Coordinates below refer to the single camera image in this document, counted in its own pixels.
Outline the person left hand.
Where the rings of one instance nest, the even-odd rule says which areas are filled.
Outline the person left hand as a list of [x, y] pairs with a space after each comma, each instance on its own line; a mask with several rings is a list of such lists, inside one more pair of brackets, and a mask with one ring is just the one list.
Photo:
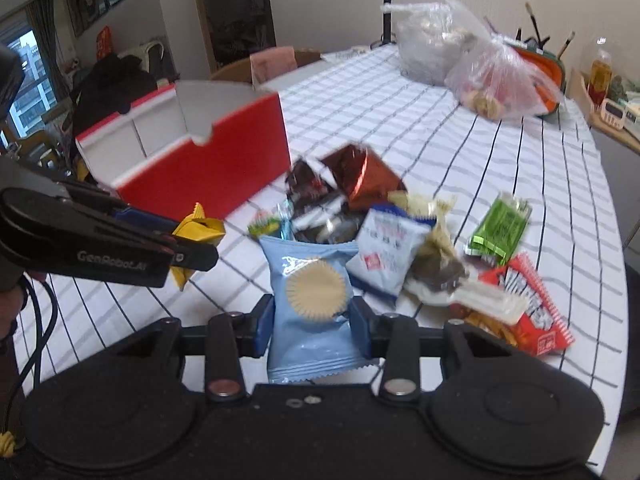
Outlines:
[[6, 344], [13, 338], [17, 329], [17, 318], [26, 304], [31, 301], [36, 303], [32, 280], [42, 284], [47, 275], [40, 272], [29, 271], [28, 278], [22, 275], [17, 283], [6, 292], [0, 294], [0, 337], [1, 344]]

